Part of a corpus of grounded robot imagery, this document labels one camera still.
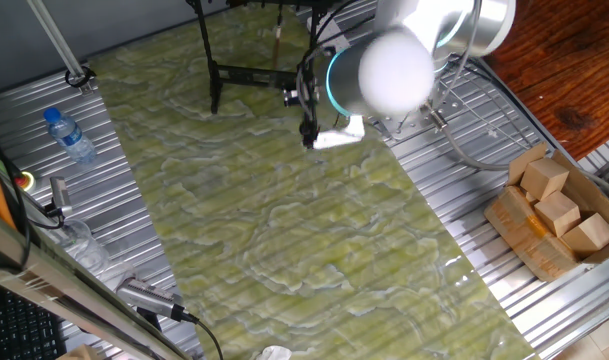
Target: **blue label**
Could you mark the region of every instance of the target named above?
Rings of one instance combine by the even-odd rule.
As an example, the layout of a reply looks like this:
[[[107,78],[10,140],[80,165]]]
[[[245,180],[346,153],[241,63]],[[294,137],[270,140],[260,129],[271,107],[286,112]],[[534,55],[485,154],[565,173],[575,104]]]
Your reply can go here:
[[[80,127],[77,126],[77,124],[75,124],[75,129],[73,129],[73,132],[71,132],[67,136],[64,136],[63,138],[55,139],[55,141],[57,141],[57,143],[62,146],[71,146],[71,145],[75,145],[75,143],[80,141],[81,138],[82,138],[82,129],[80,129]]]

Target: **slotted metal table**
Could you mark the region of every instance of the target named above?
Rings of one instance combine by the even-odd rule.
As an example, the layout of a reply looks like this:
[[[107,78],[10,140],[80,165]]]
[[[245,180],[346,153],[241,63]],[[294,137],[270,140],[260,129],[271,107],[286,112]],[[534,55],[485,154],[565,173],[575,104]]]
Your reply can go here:
[[[345,29],[372,15],[375,4],[364,0],[348,7],[336,18],[338,26]],[[302,21],[307,15],[306,10],[298,13]],[[367,24],[348,34],[349,42],[368,31]],[[448,84],[451,77],[447,74],[442,81]],[[0,145],[18,167],[37,177],[32,194],[38,201],[50,198],[50,176],[66,178],[73,217],[89,225],[113,263],[128,262],[145,281],[178,291],[100,92],[92,83],[95,93],[83,97],[62,78],[63,74],[56,74],[0,94]],[[520,113],[486,80],[465,72],[458,83],[442,111],[457,141],[472,156],[508,162],[527,146],[520,132],[531,143],[546,141],[550,149],[561,149],[530,114]],[[46,133],[42,112],[51,106],[71,114],[93,140],[98,158],[92,165],[73,163]],[[401,166],[542,358],[555,356],[609,318],[609,260],[595,268],[579,266],[555,282],[544,283],[486,221],[484,208],[501,191],[505,172],[462,165],[444,136],[424,119],[391,135],[386,142]],[[160,323],[182,349],[200,354],[192,325],[169,319]],[[128,358],[69,322],[62,327],[68,349],[86,343],[103,356]]]

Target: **black metal stand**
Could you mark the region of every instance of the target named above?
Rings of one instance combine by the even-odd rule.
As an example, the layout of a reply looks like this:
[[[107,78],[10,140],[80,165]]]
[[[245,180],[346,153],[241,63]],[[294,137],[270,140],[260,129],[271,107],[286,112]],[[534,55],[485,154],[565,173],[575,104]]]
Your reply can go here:
[[[237,5],[245,5],[248,2],[260,2],[262,7],[265,3],[310,6],[313,10],[311,24],[311,47],[316,44],[316,30],[320,19],[326,15],[328,9],[333,3],[339,0],[231,0],[231,7]],[[204,18],[204,10],[200,0],[186,0],[186,2],[195,10],[200,22],[200,30],[202,32],[202,40],[204,41],[204,50],[208,63],[208,72],[210,75],[210,94],[211,94],[211,112],[217,114],[220,103],[220,95],[224,84],[235,84],[245,86],[258,86],[264,88],[278,88],[295,84],[296,73],[276,70],[264,70],[255,68],[245,68],[237,66],[218,65],[213,60],[211,53],[211,44],[208,41],[208,32],[206,30],[206,21]]]

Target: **water bottle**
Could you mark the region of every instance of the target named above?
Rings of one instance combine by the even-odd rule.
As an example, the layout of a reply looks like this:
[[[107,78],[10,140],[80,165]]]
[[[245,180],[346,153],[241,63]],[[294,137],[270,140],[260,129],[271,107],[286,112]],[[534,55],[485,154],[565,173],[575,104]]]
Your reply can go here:
[[[75,120],[62,115],[56,108],[44,111],[48,133],[66,150],[73,161],[88,164],[95,159],[95,147],[83,133]]]
[[[106,270],[108,252],[93,238],[88,225],[79,220],[66,219],[61,230],[66,234],[66,239],[60,242],[60,246],[73,259],[95,276]]]

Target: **bottle cap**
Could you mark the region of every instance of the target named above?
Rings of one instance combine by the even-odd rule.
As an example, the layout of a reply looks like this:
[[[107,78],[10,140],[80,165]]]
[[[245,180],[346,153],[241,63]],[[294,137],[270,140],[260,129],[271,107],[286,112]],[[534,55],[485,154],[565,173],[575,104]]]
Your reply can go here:
[[[62,118],[62,114],[56,108],[48,108],[44,111],[44,119],[46,122],[54,123],[59,121]]]

